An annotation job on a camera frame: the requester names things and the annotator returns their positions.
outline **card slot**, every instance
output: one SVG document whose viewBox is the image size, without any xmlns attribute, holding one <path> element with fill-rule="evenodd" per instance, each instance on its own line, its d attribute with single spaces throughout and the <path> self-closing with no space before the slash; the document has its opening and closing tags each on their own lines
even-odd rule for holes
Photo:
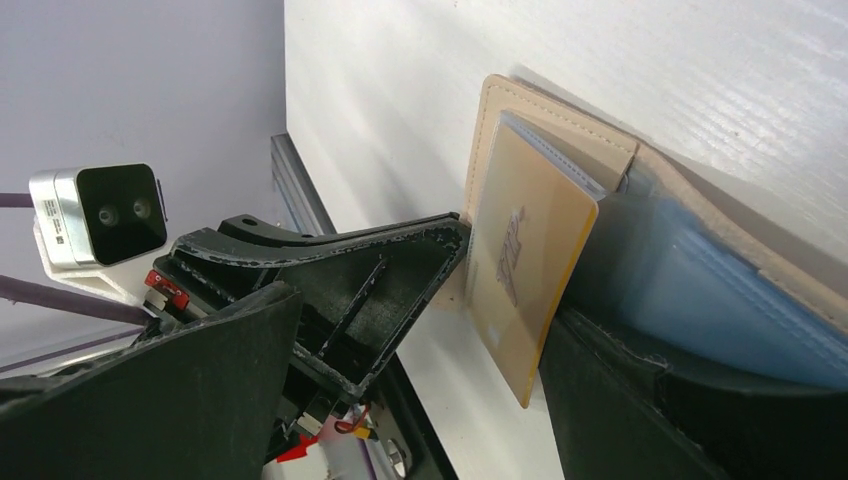
<svg viewBox="0 0 848 480">
<path fill-rule="evenodd" d="M 694 214 L 706 231 L 756 267 L 759 275 L 843 334 L 848 334 L 846 297 L 774 252 L 736 224 L 719 205 L 713 204 L 710 198 L 690 183 L 678 167 L 678 163 L 657 150 L 642 145 L 634 158 L 632 169 L 650 173 L 655 182 L 654 193 L 680 202 L 683 208 Z"/>
<path fill-rule="evenodd" d="M 675 200 L 613 194 L 600 212 L 564 302 L 726 365 L 848 389 L 848 339 Z"/>
</svg>

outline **wallet stitching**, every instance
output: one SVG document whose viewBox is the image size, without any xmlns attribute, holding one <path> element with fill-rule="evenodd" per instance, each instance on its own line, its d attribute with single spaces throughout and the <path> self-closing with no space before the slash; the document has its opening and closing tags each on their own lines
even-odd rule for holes
<svg viewBox="0 0 848 480">
<path fill-rule="evenodd" d="M 699 261 L 703 267 L 716 274 L 718 278 L 724 281 L 728 287 L 746 297 L 757 311 L 773 322 L 773 325 L 776 325 L 786 333 L 795 337 L 795 339 L 806 346 L 808 351 L 812 352 L 813 355 L 817 356 L 827 365 L 836 369 L 841 375 L 844 376 L 848 373 L 844 357 L 840 355 L 840 352 L 834 351 L 834 349 L 836 349 L 844 352 L 844 349 L 840 348 L 840 345 L 835 345 L 830 341 L 822 341 L 808 330 L 794 326 L 791 320 L 783 317 L 781 313 L 776 311 L 779 310 L 779 307 L 775 305 L 774 300 L 769 299 L 763 295 L 762 292 L 747 284 L 739 272 L 735 272 L 732 269 L 720 268 L 718 266 L 719 263 L 716 262 L 717 256 L 715 254 L 704 251 L 696 251 L 695 248 L 686 243 L 678 243 L 678 247 L 686 250 L 686 252 L 690 255 L 693 255 L 694 260 Z"/>
<path fill-rule="evenodd" d="M 500 86 L 500 85 L 489 85 L 488 87 L 486 87 L 486 96 L 483 99 L 483 105 L 484 105 L 483 106 L 483 115 L 480 118 L 480 127 L 481 128 L 480 128 L 480 131 L 477 132 L 477 141 L 474 144 L 474 159 L 471 162 L 471 185 L 469 186 L 470 188 L 469 188 L 469 192 L 468 192 L 469 200 L 474 198 L 473 193 L 477 189 L 477 163 L 478 163 L 478 159 L 480 158 L 480 142 L 483 140 L 483 128 L 482 127 L 483 127 L 483 125 L 486 124 L 486 117 L 488 116 L 488 113 L 489 113 L 489 94 L 491 93 L 492 88 L 497 88 L 497 89 L 503 90 L 503 91 L 509 93 L 510 95 L 512 95 L 516 98 L 519 98 L 519 99 L 535 106 L 536 108 L 538 108 L 539 110 L 542 110 L 545 113 L 548 113 L 548 114 L 550 114 L 550 115 L 552 115 L 556 118 L 559 118 L 561 120 L 565 120 L 570 125 L 573 125 L 573 126 L 579 128 L 580 130 L 583 130 L 584 132 L 588 133 L 589 135 L 591 135 L 593 137 L 596 137 L 596 138 L 603 140 L 604 143 L 612 145 L 613 147 L 615 147 L 615 148 L 617 148 L 617 149 L 619 149 L 619 150 L 621 150 L 625 153 L 633 154 L 634 151 L 635 151 L 635 150 L 631 150 L 631 149 L 628 149 L 626 147 L 623 147 L 623 146 L 613 142 L 609 138 L 606 138 L 599 133 L 593 132 L 592 130 L 584 127 L 583 125 L 580 125 L 579 123 L 577 123 L 577 122 L 575 122 L 575 121 L 573 121 L 569 118 L 566 118 L 563 115 L 560 115 L 560 114 L 558 114 L 558 113 L 556 113 L 556 112 L 554 112 L 554 111 L 552 111 L 548 108 L 543 107 L 542 105 L 539 105 L 538 103 L 534 102 L 533 100 L 530 100 L 529 98 L 524 97 L 519 93 L 516 93 L 515 91 L 511 90 L 508 87 L 503 87 L 503 86 Z M 472 244 L 469 243 L 469 245 L 468 245 L 469 251 L 471 249 L 471 246 L 472 246 Z"/>
</svg>

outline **cable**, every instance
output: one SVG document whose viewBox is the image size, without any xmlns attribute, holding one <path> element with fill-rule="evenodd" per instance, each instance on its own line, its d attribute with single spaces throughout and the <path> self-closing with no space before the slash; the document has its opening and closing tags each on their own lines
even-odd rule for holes
<svg viewBox="0 0 848 480">
<path fill-rule="evenodd" d="M 152 318 L 140 308 L 26 282 L 5 275 L 0 275 L 0 298 L 5 298 L 13 303 L 28 303 L 132 325 L 145 326 Z"/>
<path fill-rule="evenodd" d="M 28 193 L 0 193 L 0 208 L 32 208 Z"/>
<path fill-rule="evenodd" d="M 358 428 L 362 427 L 365 423 L 365 417 L 368 416 L 368 412 L 371 411 L 371 404 L 366 403 L 365 408 L 362 410 L 362 414 L 359 415 L 359 419 L 356 422 L 346 422 L 344 420 L 337 420 L 333 425 L 333 428 L 336 432 L 346 435 L 348 433 L 355 432 Z"/>
</svg>

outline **camera lens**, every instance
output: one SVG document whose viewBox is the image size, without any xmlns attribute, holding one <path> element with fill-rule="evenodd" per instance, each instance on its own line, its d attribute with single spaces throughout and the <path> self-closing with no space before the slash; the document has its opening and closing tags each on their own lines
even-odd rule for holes
<svg viewBox="0 0 848 480">
<path fill-rule="evenodd" d="M 118 223 L 118 210 L 112 205 L 106 205 L 97 213 L 97 218 L 100 219 L 100 223 L 103 225 L 112 227 Z"/>
<path fill-rule="evenodd" d="M 141 219 L 145 219 L 150 216 L 150 202 L 148 202 L 144 198 L 139 198 L 133 203 L 133 212 L 135 212 L 135 216 Z"/>
</svg>

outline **beige wallet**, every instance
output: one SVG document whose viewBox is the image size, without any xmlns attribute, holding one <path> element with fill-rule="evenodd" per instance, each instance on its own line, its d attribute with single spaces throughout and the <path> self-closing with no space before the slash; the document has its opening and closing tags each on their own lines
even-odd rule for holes
<svg viewBox="0 0 848 480">
<path fill-rule="evenodd" d="M 465 222 L 474 225 L 498 118 L 503 112 L 534 125 L 540 137 L 608 191 L 618 188 L 631 164 L 649 170 L 663 195 L 694 213 L 705 229 L 756 267 L 762 277 L 848 333 L 848 265 L 783 230 L 635 136 L 534 86 L 504 76 L 491 75 L 483 84 L 461 211 Z M 462 309 L 466 276 L 465 265 L 457 268 L 431 305 Z M 549 321 L 541 326 L 542 339 L 548 327 Z M 526 351 L 519 348 L 518 355 L 538 358 L 540 345 L 528 341 Z M 508 363 L 508 359 L 499 361 L 497 356 L 493 352 L 499 366 Z M 507 381 L 521 399 L 526 385 L 520 379 Z"/>
</svg>

